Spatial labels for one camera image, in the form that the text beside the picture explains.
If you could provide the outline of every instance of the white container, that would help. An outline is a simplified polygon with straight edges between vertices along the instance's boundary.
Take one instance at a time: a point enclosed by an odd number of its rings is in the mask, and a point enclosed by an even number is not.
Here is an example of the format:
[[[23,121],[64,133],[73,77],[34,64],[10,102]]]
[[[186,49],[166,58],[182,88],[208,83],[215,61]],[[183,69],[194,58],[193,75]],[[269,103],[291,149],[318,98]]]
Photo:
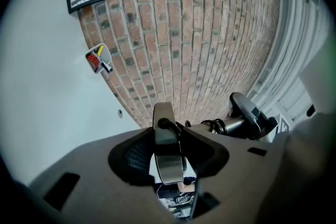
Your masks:
[[[94,54],[93,52],[95,52],[96,55],[97,55],[98,49],[99,49],[99,47],[100,47],[101,45],[103,45],[104,47],[103,47],[103,50],[102,50],[101,55],[100,55],[99,58],[100,58],[105,64],[108,64],[108,65],[109,65],[109,64],[111,63],[111,61],[112,61],[112,58],[111,58],[110,51],[109,51],[109,49],[108,49],[108,47],[106,46],[105,43],[100,43],[100,44],[98,44],[98,45],[95,45],[93,48],[89,49],[88,52],[85,54],[85,58],[86,58],[86,55],[88,55],[88,54]],[[94,71],[94,72],[95,72],[96,74],[99,74],[103,69],[104,69],[104,67],[101,66],[101,64],[99,64],[97,70]]]

